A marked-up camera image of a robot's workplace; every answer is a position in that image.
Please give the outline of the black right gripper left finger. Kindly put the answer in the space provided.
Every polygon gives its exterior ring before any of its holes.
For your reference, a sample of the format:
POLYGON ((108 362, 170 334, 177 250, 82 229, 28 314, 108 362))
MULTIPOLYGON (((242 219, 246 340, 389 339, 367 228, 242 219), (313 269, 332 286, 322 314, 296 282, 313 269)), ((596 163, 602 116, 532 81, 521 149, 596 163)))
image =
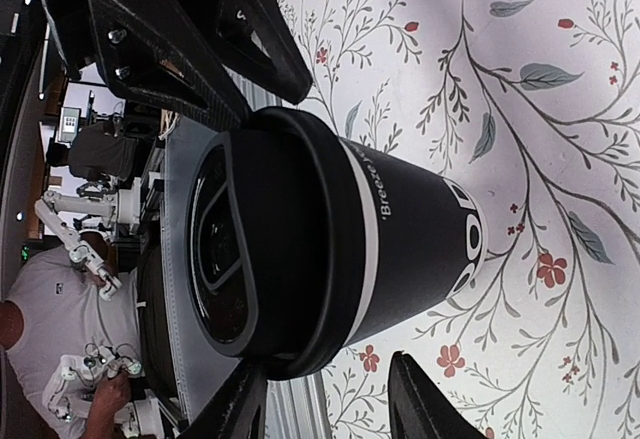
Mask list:
POLYGON ((267 389, 263 365, 243 359, 179 438, 263 439, 267 389))

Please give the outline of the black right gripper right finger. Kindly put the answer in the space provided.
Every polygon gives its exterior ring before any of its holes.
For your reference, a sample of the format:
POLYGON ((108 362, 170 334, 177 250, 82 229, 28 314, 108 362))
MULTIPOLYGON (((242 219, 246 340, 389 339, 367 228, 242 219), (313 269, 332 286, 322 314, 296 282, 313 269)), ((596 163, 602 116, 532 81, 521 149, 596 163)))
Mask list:
POLYGON ((393 354, 388 375, 392 438, 482 439, 407 353, 393 354))

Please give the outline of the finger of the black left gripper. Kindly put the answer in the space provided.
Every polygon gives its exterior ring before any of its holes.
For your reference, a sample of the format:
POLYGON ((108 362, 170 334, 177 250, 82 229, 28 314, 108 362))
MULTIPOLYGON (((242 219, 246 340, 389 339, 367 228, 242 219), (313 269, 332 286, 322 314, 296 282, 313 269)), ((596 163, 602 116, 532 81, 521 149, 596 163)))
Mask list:
POLYGON ((207 127, 250 107, 177 0, 87 0, 98 71, 112 93, 207 127))
POLYGON ((283 100, 298 104, 313 79, 277 0, 215 0, 209 44, 221 61, 283 100))

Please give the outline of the black and white coffee cup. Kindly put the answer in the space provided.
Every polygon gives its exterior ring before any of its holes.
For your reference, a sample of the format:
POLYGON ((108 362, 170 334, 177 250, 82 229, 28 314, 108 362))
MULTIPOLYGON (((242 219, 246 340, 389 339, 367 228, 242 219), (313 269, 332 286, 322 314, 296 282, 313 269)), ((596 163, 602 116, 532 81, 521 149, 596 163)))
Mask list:
POLYGON ((486 254, 486 221, 459 184, 343 139, 365 230, 364 279, 346 344, 438 305, 468 286, 486 254))

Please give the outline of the black plastic cup lid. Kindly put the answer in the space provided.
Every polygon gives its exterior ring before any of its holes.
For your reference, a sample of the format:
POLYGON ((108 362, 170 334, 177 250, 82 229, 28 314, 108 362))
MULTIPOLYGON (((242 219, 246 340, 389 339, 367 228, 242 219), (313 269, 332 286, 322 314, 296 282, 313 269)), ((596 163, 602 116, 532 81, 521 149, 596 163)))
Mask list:
POLYGON ((192 186, 190 293, 210 344, 272 380, 312 374, 343 347, 364 282, 358 186, 314 115, 256 111, 216 135, 192 186))

